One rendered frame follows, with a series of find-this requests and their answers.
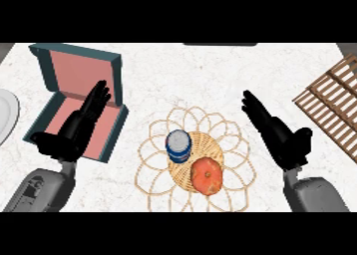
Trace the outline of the wooden slatted tiered shelf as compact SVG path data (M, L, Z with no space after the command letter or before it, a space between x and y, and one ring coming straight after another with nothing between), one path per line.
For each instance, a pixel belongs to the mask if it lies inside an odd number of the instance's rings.
M291 100L357 163L357 56L347 54Z

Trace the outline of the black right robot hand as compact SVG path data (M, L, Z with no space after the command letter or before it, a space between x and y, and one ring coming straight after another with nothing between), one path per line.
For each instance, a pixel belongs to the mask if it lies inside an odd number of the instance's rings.
M272 116L262 102L250 91L243 92L241 110L260 134L271 157L287 171L308 163L306 154L311 152L312 130L302 127L291 131L282 120Z

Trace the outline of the white plate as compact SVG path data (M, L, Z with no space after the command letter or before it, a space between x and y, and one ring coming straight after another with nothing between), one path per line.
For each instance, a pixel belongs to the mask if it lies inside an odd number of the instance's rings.
M19 117L19 101L16 96L0 89L0 145L4 142Z

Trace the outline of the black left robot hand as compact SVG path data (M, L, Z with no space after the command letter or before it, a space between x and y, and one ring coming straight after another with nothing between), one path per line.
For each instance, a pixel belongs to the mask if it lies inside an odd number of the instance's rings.
M41 154L68 162L81 157L109 98L106 81L99 80L86 96L81 107L67 117L58 133L50 134L37 131L31 134L30 139Z

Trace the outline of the woven wicker placemat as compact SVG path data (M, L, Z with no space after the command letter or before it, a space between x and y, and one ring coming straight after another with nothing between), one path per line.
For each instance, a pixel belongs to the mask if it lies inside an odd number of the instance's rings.
M166 142L177 129L189 135L183 162L172 160ZM149 137L138 148L135 187L148 200L167 199L167 211L241 212L248 207L247 191L256 179L248 153L235 122L198 107L176 107L149 124Z

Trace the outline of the blue and white can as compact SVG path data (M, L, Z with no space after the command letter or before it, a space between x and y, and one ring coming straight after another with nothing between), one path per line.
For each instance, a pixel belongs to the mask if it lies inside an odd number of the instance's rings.
M186 162L189 158L191 139L182 129L173 130L166 138L166 150L169 158L174 163Z

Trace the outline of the teal box with pink lining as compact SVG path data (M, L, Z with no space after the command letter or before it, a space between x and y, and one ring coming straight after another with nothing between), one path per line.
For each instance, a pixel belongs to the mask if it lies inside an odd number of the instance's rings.
M105 80L111 98L95 125L83 157L108 162L129 114L123 104L121 55L62 43L36 43L28 48L38 60L46 89L53 95L24 140L33 142L31 134L37 131L58 133L96 82Z

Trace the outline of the orange squash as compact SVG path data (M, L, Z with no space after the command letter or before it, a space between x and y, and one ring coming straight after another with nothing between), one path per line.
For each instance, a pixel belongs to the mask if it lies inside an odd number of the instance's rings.
M206 196L214 195L222 186L222 170L210 157L200 158L191 165L191 185Z

